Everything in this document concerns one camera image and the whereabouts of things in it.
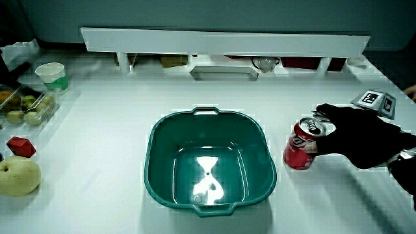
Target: paper cup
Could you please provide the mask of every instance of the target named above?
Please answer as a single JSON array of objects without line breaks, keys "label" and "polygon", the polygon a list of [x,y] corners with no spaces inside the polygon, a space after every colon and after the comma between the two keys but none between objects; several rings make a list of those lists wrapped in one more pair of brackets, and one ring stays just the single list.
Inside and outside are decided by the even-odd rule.
[{"label": "paper cup", "polygon": [[49,91],[62,93],[68,91],[68,80],[63,64],[50,62],[39,66],[34,72]]}]

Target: table surface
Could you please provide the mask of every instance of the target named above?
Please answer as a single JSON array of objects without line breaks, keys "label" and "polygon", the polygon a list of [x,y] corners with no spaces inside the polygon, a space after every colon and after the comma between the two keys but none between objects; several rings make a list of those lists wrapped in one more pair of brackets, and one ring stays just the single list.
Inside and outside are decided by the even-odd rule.
[{"label": "table surface", "polygon": [[[195,81],[189,74],[199,62],[238,64],[216,59],[194,58],[188,66],[163,69],[153,58],[140,58],[133,72],[122,75],[113,54],[44,51],[21,82],[41,84],[34,69],[59,61],[70,89],[41,128],[1,130],[2,142],[12,136],[28,138],[37,150],[32,159],[42,170],[34,192],[0,196],[2,232],[414,232],[411,196],[386,168],[358,170],[344,156],[332,154],[296,171],[281,158],[297,120],[311,116],[318,104],[348,104],[371,88],[392,94],[393,123],[416,133],[416,104],[372,64],[346,65],[325,77],[278,66],[256,82]],[[231,216],[199,218],[192,211],[167,208],[148,194],[143,178],[151,128],[167,114],[200,105],[239,111],[263,128],[278,173],[276,188],[265,201],[238,207]],[[11,156],[5,144],[0,152]]]}]

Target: green plastic basin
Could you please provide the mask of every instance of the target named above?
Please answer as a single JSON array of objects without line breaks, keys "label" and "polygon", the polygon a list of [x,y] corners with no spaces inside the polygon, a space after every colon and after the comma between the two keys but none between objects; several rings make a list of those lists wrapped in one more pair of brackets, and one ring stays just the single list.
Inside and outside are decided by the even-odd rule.
[{"label": "green plastic basin", "polygon": [[198,107],[170,114],[152,129],[144,182],[162,205],[228,216],[267,198],[276,180],[265,135],[245,114]]}]

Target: hand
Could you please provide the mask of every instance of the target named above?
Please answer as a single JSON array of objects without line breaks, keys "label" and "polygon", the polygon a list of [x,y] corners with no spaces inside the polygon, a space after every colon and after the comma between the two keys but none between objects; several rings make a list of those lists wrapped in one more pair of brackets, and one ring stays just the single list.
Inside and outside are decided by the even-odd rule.
[{"label": "hand", "polygon": [[416,102],[416,84],[403,91],[409,98]]},{"label": "hand", "polygon": [[305,146],[306,153],[339,153],[361,169],[378,166],[403,149],[416,146],[416,136],[403,133],[398,126],[386,123],[371,110],[319,105],[336,130]]}]

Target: black glove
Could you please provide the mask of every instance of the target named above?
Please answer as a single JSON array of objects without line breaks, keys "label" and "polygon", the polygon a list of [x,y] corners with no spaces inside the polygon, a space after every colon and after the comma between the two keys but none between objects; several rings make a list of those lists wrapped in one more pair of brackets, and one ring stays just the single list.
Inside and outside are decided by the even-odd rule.
[{"label": "black glove", "polygon": [[340,153],[361,169],[378,166],[403,149],[416,146],[416,136],[386,123],[371,110],[319,105],[317,111],[334,124],[336,130],[316,139],[319,153]]},{"label": "black glove", "polygon": [[414,209],[416,211],[416,157],[410,159],[398,158],[389,164],[390,173],[397,180],[399,185],[413,195]]}]

